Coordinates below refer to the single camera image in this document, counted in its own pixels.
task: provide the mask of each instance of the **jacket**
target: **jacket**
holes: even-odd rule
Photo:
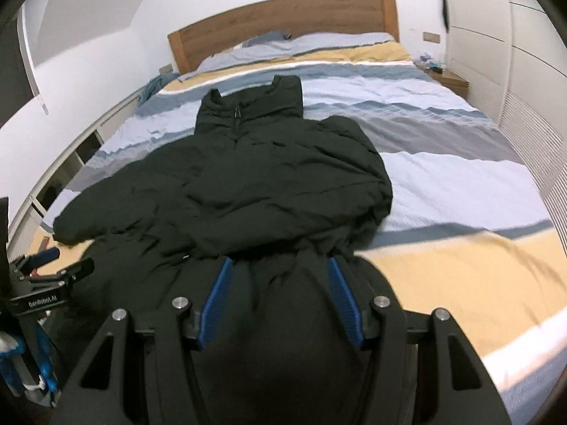
[[[193,136],[84,190],[56,219],[58,241],[96,241],[95,272],[53,333],[76,359],[113,309],[167,305],[227,255],[222,330],[195,362],[213,423],[341,423],[352,408],[336,401],[356,397],[364,357],[341,332],[324,271],[329,255],[372,238],[391,202],[358,124],[304,119],[296,76],[213,89]]]

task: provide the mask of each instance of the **sloped ceiling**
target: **sloped ceiling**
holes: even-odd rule
[[[142,0],[47,0],[34,63],[130,25]]]

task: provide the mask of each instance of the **headboard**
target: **headboard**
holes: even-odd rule
[[[281,30],[292,37],[313,32],[388,32],[399,41],[396,0],[268,0],[231,9],[168,35],[180,73],[253,36]]]

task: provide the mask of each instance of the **bed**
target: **bed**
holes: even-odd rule
[[[290,39],[233,49],[270,30]],[[567,258],[528,168],[497,126],[418,70],[398,41],[395,0],[270,0],[170,34],[182,75],[75,176],[30,252],[86,187],[190,135],[212,87],[226,94],[298,75],[305,117],[352,117],[392,180],[392,213],[357,254],[386,275],[404,308],[450,309],[512,422],[528,423],[567,364]],[[77,260],[89,244],[60,245],[61,259],[39,272]]]

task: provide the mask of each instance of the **gray pillow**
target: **gray pillow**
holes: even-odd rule
[[[279,30],[271,30],[263,35],[254,36],[242,43],[243,48],[248,48],[254,45],[261,45],[262,43],[267,43],[269,41],[285,41],[289,39],[291,35],[280,32]]]

